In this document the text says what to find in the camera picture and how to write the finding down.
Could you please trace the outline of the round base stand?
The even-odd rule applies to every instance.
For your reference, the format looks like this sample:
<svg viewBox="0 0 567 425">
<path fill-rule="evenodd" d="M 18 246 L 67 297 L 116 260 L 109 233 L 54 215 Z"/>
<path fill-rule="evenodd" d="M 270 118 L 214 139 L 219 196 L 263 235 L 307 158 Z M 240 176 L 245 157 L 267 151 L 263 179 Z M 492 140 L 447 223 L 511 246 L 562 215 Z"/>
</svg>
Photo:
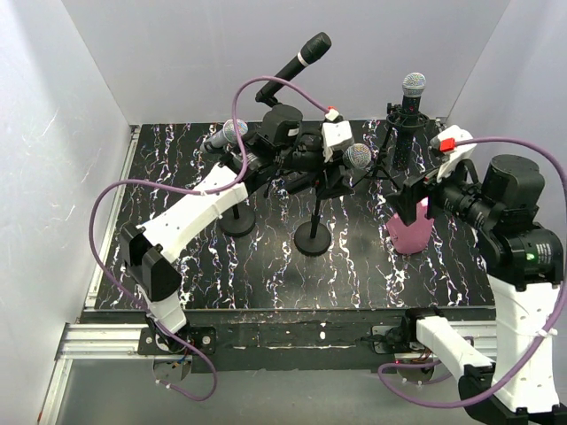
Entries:
<svg viewBox="0 0 567 425">
<path fill-rule="evenodd" d="M 220 160 L 223 166 L 227 166 L 235 174 L 242 169 L 242 158 L 233 152 L 225 153 Z M 245 201 L 232 205 L 218 219 L 218 226 L 226 236 L 242 237 L 248 235 L 256 224 L 255 211 Z"/>
<path fill-rule="evenodd" d="M 308 257 L 323 255 L 331 244 L 331 234 L 326 226 L 321 223 L 322 200 L 317 190 L 319 182 L 315 181 L 315 208 L 309 222 L 304 222 L 295 231 L 294 244 L 298 251 Z"/>
</svg>

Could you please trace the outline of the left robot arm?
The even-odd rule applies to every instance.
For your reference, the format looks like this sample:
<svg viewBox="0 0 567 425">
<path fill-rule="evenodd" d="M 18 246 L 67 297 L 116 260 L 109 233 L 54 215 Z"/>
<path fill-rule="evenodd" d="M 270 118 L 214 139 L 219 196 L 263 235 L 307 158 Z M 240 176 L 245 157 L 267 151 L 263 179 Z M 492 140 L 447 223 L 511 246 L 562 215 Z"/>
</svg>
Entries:
<svg viewBox="0 0 567 425">
<path fill-rule="evenodd" d="M 215 221 L 229 236 L 250 233 L 255 214 L 245 210 L 246 199 L 286 174 L 293 177 L 284 186 L 290 194 L 312 189 L 322 201 L 351 193 L 346 170 L 355 166 L 357 148 L 350 122 L 335 109 L 309 127 L 287 104 L 274 105 L 255 129 L 243 120 L 227 120 L 203 141 L 201 151 L 220 158 L 208 175 L 161 214 L 120 232 L 125 267 L 166 352 L 180 353 L 189 342 L 179 296 L 182 277 L 174 263 L 190 241 Z"/>
</svg>

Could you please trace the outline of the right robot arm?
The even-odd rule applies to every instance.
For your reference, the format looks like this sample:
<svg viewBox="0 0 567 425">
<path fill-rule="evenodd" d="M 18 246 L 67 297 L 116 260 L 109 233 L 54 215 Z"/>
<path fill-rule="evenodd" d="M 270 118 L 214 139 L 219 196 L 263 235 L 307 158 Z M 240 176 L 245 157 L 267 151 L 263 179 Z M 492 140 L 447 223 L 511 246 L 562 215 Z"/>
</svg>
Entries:
<svg viewBox="0 0 567 425">
<path fill-rule="evenodd" d="M 448 213 L 470 225 L 496 309 L 497 353 L 489 358 L 435 308 L 406 311 L 400 331 L 412 352 L 428 348 L 455 377 L 459 406 L 484 424 L 563 424 L 555 389 L 550 320 L 563 298 L 563 245 L 535 220 L 545 181 L 539 166 L 515 155 L 494 157 L 484 178 L 462 159 L 448 176 L 439 168 L 406 180 L 389 200 L 401 221 Z"/>
</svg>

